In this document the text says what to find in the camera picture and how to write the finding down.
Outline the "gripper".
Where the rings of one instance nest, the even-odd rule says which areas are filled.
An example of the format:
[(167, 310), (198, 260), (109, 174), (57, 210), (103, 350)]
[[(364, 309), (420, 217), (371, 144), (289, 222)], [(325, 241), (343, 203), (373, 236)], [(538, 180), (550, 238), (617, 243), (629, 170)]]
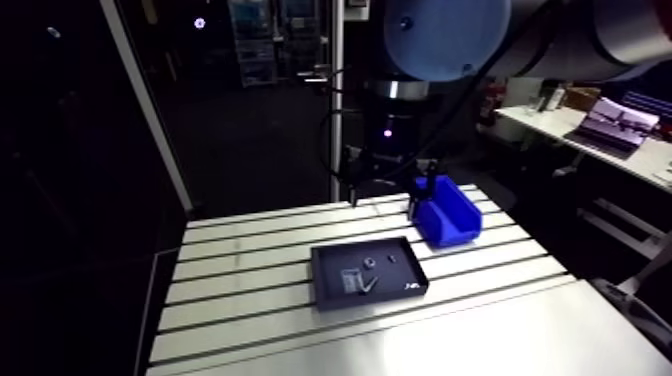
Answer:
[[(420, 126), (423, 113), (422, 101), (405, 101), (390, 98), (370, 98), (363, 108), (363, 149), (344, 146), (341, 150), (342, 183), (348, 190), (348, 202), (358, 203), (357, 189), (375, 176), (382, 177), (409, 163), (417, 154), (420, 144)], [(419, 206), (431, 201), (435, 191), (438, 161), (426, 160), (420, 169), (425, 186), (411, 179), (407, 217), (414, 222)]]

